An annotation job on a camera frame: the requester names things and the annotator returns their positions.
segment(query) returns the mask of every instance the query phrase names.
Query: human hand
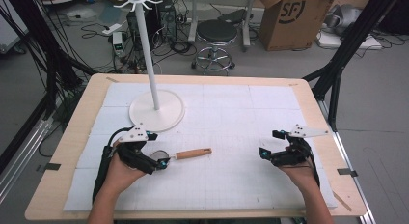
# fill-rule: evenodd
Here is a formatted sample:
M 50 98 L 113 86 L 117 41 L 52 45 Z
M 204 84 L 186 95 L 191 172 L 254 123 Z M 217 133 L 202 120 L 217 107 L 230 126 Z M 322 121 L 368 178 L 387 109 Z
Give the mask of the human hand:
M 114 148 L 116 148 L 118 144 L 119 141 L 116 141 L 114 143 Z M 101 189 L 120 194 L 145 174 L 146 173 L 140 170 L 130 169 L 120 160 L 118 154 L 114 154 L 111 163 L 109 164 L 105 182 Z
M 297 165 L 286 165 L 279 167 L 279 169 L 289 176 L 301 192 L 312 186 L 317 186 L 310 158 Z

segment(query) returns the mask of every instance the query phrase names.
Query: electronic equipment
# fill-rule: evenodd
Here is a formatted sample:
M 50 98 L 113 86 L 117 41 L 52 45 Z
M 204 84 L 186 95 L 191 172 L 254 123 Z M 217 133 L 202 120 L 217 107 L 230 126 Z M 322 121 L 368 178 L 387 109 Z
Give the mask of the electronic equipment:
M 177 12 L 172 0 L 162 0 L 157 5 L 160 17 L 161 35 L 163 42 L 174 42 L 177 40 Z
M 360 14 L 361 10 L 350 4 L 336 5 L 325 17 L 324 23 L 337 35 L 344 36 L 345 30 L 355 23 Z
M 112 46 L 114 47 L 115 54 L 117 56 L 123 56 L 123 33 L 114 32 L 112 34 Z
M 153 35 L 160 29 L 159 16 L 157 6 L 152 4 L 151 10 L 144 8 L 145 23 L 147 24 L 148 40 L 150 42 L 150 48 L 153 48 Z M 129 31 L 134 41 L 134 46 L 141 45 L 141 39 L 139 36 L 138 21 L 136 20 L 135 12 L 129 12 L 126 16 Z

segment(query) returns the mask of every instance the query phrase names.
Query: computer tower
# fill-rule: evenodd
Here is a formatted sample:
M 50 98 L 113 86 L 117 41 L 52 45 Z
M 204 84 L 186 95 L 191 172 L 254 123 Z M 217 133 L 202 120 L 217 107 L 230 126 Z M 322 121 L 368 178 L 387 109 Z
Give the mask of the computer tower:
M 152 7 L 151 10 L 147 10 L 144 8 L 144 15 L 145 15 L 145 23 L 147 25 L 147 32 L 148 32 L 148 40 L 150 42 L 150 48 L 153 48 L 153 35 L 160 29 L 160 22 L 159 22 L 159 15 L 156 8 L 156 5 L 150 5 Z M 138 21 L 136 19 L 135 12 L 129 12 L 126 16 L 126 20 L 129 27 L 129 32 L 134 40 L 134 46 L 136 48 L 141 48 L 141 37 L 139 35 L 139 28 L 138 28 Z
M 172 0 L 162 0 L 157 5 L 159 13 L 160 26 L 162 28 L 163 42 L 174 42 L 177 40 L 177 12 Z

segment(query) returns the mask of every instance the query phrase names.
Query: floor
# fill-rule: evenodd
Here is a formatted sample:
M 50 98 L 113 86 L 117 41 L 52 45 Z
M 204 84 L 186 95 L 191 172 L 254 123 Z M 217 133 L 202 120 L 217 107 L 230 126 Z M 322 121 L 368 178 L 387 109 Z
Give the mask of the floor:
M 108 13 L 104 3 L 89 6 L 98 14 Z M 117 19 L 100 16 L 96 22 L 111 25 L 122 23 L 125 12 Z M 83 39 L 81 27 L 88 23 L 65 26 L 71 46 L 93 68 L 112 66 L 112 46 L 106 38 L 95 36 Z M 396 37 L 391 42 L 399 43 Z M 231 76 L 301 78 L 325 66 L 336 50 L 313 47 L 303 51 L 267 52 L 259 40 L 252 41 L 247 52 L 239 43 L 228 48 L 236 67 Z M 341 82 L 337 127 L 370 209 L 377 223 L 407 223 L 409 218 L 409 176 L 404 173 L 409 148 L 409 44 L 394 45 L 382 50 L 369 50 L 363 58 L 354 56 L 347 65 Z M 155 62 L 163 57 L 154 56 Z M 155 67 L 156 74 L 201 75 L 191 70 L 191 56 L 172 55 Z M 0 139 L 4 151 L 43 96 L 41 79 L 29 54 L 9 52 L 0 55 L 0 91 L 4 114 L 0 120 Z M 52 154 L 62 135 L 56 131 L 41 145 L 43 154 Z M 6 199 L 0 204 L 2 223 L 32 223 L 24 218 L 25 209 L 41 179 L 41 167 L 48 157 L 36 152 L 15 182 Z M 267 223 L 266 220 L 246 220 L 243 223 Z M 359 223 L 356 218 L 336 218 L 337 223 Z M 83 223 L 67 221 L 61 223 Z

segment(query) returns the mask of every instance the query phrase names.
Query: wrist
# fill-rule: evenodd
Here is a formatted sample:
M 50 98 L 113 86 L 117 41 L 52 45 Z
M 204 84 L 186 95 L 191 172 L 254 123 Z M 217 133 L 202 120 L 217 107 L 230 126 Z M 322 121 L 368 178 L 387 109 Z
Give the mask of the wrist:
M 108 186 L 105 186 L 105 185 L 103 185 L 102 188 L 98 192 L 98 195 L 104 197 L 104 199 L 115 200 L 115 201 L 118 199 L 120 194 L 121 194 L 120 192 Z

